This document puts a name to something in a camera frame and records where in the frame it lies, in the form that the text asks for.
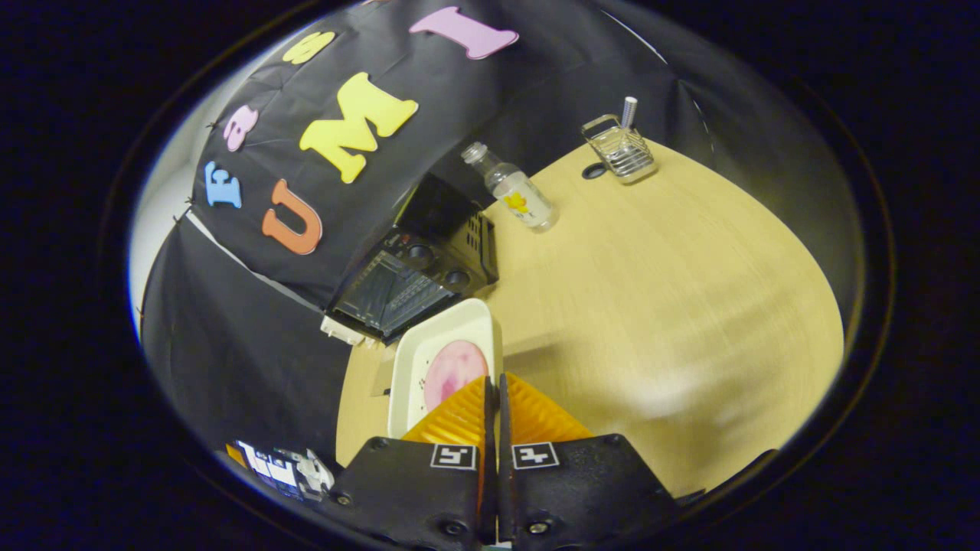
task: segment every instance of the black fabric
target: black fabric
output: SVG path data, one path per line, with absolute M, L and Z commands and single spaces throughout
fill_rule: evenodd
M 408 33 L 448 5 L 516 30 L 520 39 L 472 61 L 444 37 Z M 332 14 L 302 35 L 313 31 L 337 35 L 303 65 L 282 62 L 280 51 L 256 70 L 219 117 L 195 176 L 194 212 L 252 270 L 325 307 L 360 241 L 421 175 L 432 172 L 489 205 L 492 197 L 460 159 L 471 141 L 533 174 L 584 143 L 581 125 L 618 113 L 622 98 L 633 95 L 642 133 L 725 175 L 800 237 L 848 323 L 862 259 L 847 178 L 785 96 L 703 38 L 655 13 L 606 0 L 375 2 Z M 419 108 L 393 136 L 377 138 L 378 149 L 363 153 L 367 166 L 347 185 L 319 153 L 300 150 L 299 139 L 314 120 L 341 119 L 336 92 L 359 72 Z M 260 110 L 259 122 L 245 145 L 229 152 L 221 133 L 243 104 Z M 240 210 L 207 205 L 209 161 L 241 181 Z M 323 222 L 323 239 L 310 255 L 262 234 L 280 178 Z M 276 211 L 302 227 L 286 209 Z
M 335 466 L 350 346 L 181 220 L 150 274 L 142 344 L 164 393 L 211 449 L 240 439 Z

